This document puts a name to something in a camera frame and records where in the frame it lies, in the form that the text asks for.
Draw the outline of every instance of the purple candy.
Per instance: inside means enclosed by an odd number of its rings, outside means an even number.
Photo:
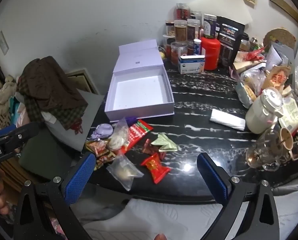
[[[113,133],[113,127],[108,123],[102,123],[97,126],[96,130],[91,134],[92,140],[106,139]]]

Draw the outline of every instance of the open box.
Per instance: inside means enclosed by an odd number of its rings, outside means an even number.
[[[111,122],[123,117],[174,114],[174,99],[156,40],[119,46],[105,113]]]

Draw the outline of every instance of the green folded paper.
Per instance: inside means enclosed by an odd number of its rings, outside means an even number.
[[[159,152],[177,152],[178,145],[171,141],[164,133],[158,133],[158,138],[151,145],[161,146]]]

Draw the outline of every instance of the wall socket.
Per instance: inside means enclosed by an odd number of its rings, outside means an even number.
[[[4,34],[3,34],[3,31],[0,31],[0,48],[3,52],[4,55],[7,54],[7,51],[9,50],[9,47],[8,47],[8,44],[5,40],[5,37],[4,37]]]

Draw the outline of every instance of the glass cup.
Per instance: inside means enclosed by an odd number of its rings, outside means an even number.
[[[263,167],[266,171],[276,171],[283,149],[279,146],[278,132],[267,129],[247,150],[246,161],[251,168]]]

